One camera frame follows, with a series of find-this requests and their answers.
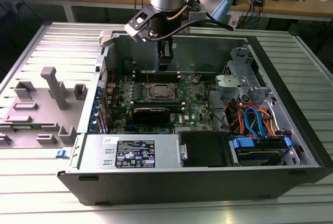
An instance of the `blue cable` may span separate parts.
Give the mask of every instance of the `blue cable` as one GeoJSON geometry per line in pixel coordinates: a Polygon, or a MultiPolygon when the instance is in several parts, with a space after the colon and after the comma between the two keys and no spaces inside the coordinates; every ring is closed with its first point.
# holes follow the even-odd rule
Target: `blue cable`
{"type": "Polygon", "coordinates": [[[249,107],[249,108],[246,109],[246,111],[244,113],[245,126],[254,135],[255,138],[258,138],[258,134],[251,128],[251,126],[249,124],[248,114],[249,114],[250,110],[254,111],[255,115],[257,116],[258,126],[259,126],[261,136],[262,137],[267,137],[266,130],[265,130],[264,126],[262,125],[261,115],[260,115],[259,111],[256,110],[256,108],[249,107]]]}
{"type": "Polygon", "coordinates": [[[254,15],[254,5],[253,5],[253,1],[252,0],[249,0],[250,3],[251,3],[251,8],[252,8],[252,13],[251,13],[251,18],[250,18],[250,24],[252,24],[253,22],[253,15],[254,15]]]}

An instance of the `aluminum profile table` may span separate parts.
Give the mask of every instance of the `aluminum profile table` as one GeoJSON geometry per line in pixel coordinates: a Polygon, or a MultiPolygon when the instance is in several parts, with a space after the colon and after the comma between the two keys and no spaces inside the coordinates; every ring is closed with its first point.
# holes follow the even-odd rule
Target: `aluminum profile table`
{"type": "MultiPolygon", "coordinates": [[[[109,24],[53,23],[42,26],[0,85],[0,112],[4,112],[11,98],[16,96],[12,91],[13,84],[22,79],[40,83],[34,79],[34,74],[39,74],[45,64],[54,65],[69,88],[77,80],[87,80],[82,74],[88,77],[100,53],[99,34],[111,27],[123,29],[122,25],[109,24]],[[77,74],[71,71],[72,65],[75,65],[77,74]]],[[[303,41],[288,32],[236,30],[231,33],[200,28],[192,28],[191,32],[256,36],[333,158],[332,74],[303,41]]],[[[316,184],[298,186],[275,200],[84,206],[54,174],[68,162],[56,160],[57,151],[0,150],[1,223],[74,220],[84,220],[85,223],[333,222],[333,175],[316,184]]]]}

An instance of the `motherboard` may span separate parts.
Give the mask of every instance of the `motherboard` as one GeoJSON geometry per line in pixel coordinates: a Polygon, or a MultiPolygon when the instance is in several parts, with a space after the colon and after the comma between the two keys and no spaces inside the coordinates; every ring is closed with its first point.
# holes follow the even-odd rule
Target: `motherboard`
{"type": "Polygon", "coordinates": [[[108,84],[110,134],[214,130],[205,81],[195,74],[138,74],[108,84]]]}

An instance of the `sticker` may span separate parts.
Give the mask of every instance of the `sticker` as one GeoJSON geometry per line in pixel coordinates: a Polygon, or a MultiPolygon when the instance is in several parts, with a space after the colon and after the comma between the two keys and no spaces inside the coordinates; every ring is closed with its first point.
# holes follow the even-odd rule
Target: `sticker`
{"type": "Polygon", "coordinates": [[[103,137],[103,144],[115,144],[119,137],[103,137]]]}
{"type": "Polygon", "coordinates": [[[31,129],[30,126],[12,126],[13,129],[31,129]]]}
{"type": "Polygon", "coordinates": [[[155,142],[153,140],[118,141],[116,167],[155,168],[155,142]]]}

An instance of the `cpu socket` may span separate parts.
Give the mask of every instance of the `cpu socket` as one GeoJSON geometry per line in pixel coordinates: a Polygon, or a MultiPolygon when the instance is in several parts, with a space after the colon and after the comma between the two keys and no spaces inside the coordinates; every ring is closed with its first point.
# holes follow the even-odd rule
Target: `cpu socket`
{"type": "Polygon", "coordinates": [[[174,84],[149,84],[149,99],[158,101],[178,101],[174,84]]]}

